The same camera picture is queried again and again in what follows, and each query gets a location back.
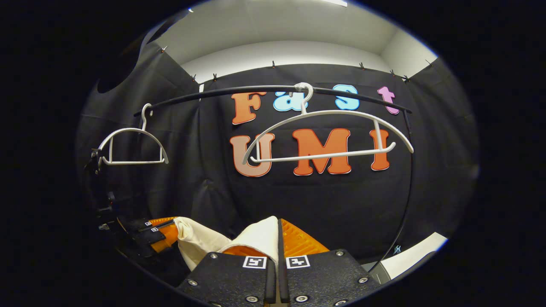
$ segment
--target blue letter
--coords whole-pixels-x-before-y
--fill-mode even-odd
[[[286,92],[275,92],[278,96],[273,102],[273,108],[280,112],[295,110],[301,111],[301,102],[304,100],[304,93],[293,93],[292,97],[285,95]]]
[[[352,85],[338,84],[332,88],[335,91],[349,92],[353,94],[358,94],[357,89]],[[341,110],[356,110],[360,105],[360,100],[354,98],[347,98],[343,96],[336,96],[339,99],[336,99],[336,105]]]

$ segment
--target black fabric backdrop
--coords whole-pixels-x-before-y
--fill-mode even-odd
[[[88,161],[92,147],[111,131],[141,125],[131,114],[145,103],[197,92],[198,85],[159,46],[148,44],[129,77],[108,93],[93,90],[82,112],[77,151],[78,164]],[[477,164],[477,135],[470,104],[441,60],[404,83],[389,73],[330,64],[297,64],[259,68],[207,81],[204,90],[251,85],[294,85],[305,81],[315,87],[354,86],[359,94],[381,98],[387,86],[393,102],[414,111],[414,183],[408,220],[396,245],[405,250],[433,232],[450,237],[471,195]],[[123,212],[150,219],[187,216],[234,238],[244,227],[268,216],[284,218],[329,249],[344,248],[361,263],[377,260],[389,247],[406,204],[410,180],[410,153],[389,131],[390,167],[375,172],[373,156],[349,157],[349,174],[327,171],[295,176],[297,162],[273,163],[259,178],[238,173],[229,139],[254,136],[273,124],[299,114],[273,108],[277,98],[260,96],[257,118],[233,125],[235,104],[231,95],[190,101],[154,111],[147,131],[164,145],[169,164],[116,166],[107,177]],[[338,109],[335,96],[314,95],[307,111]],[[357,111],[382,118],[407,136],[402,113],[393,115],[382,105],[361,101]],[[373,149],[371,120],[329,115],[289,123],[272,133],[273,157],[298,155],[292,132],[315,131],[325,144],[334,128],[350,130],[348,150]],[[136,133],[116,136],[115,160],[156,160],[158,146]]]

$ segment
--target ceiling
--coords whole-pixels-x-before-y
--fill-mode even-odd
[[[380,54],[397,27],[359,6],[321,0],[210,0],[157,39],[184,64],[240,45],[310,40]]]

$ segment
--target white wall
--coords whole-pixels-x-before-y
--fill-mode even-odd
[[[340,64],[389,72],[385,61],[376,54],[336,44],[285,40],[256,43],[224,49],[182,64],[191,76],[197,74],[198,83],[218,77],[260,67],[288,64]]]
[[[411,77],[428,65],[425,60],[432,63],[438,56],[413,36],[398,29],[381,52],[381,58],[395,74]]]

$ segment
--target orange textured pad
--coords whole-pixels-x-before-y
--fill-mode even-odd
[[[150,222],[155,226],[175,218],[177,217],[165,217],[163,219],[150,220]],[[159,231],[165,236],[165,239],[150,245],[156,252],[161,252],[164,249],[171,247],[171,245],[178,240],[178,228],[176,228],[175,224],[162,227]]]
[[[267,257],[261,252],[248,246],[232,246],[226,249],[223,253],[237,256]]]
[[[281,219],[281,222],[285,257],[311,255],[329,251],[319,241],[315,240],[300,228],[284,219]]]

